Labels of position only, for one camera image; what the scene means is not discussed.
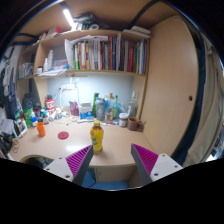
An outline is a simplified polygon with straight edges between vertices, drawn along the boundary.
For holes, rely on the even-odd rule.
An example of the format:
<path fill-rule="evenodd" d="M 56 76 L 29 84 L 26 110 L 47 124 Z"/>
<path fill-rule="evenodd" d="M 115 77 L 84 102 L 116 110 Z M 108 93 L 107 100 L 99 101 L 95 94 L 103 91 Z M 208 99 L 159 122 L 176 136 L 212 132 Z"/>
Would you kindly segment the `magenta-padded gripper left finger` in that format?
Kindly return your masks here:
<path fill-rule="evenodd" d="M 89 145 L 66 158 L 55 159 L 44 170 L 81 186 L 93 155 L 93 146 Z"/>

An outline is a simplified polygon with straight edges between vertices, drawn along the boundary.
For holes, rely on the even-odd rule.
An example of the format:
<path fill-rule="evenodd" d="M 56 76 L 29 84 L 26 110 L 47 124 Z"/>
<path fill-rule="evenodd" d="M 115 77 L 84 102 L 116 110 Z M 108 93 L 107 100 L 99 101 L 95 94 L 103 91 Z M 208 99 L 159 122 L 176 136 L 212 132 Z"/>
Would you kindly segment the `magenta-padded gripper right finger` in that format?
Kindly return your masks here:
<path fill-rule="evenodd" d="M 145 186 L 182 169 L 167 154 L 157 155 L 136 144 L 131 145 L 131 154 L 137 167 L 130 178 L 131 186 Z"/>

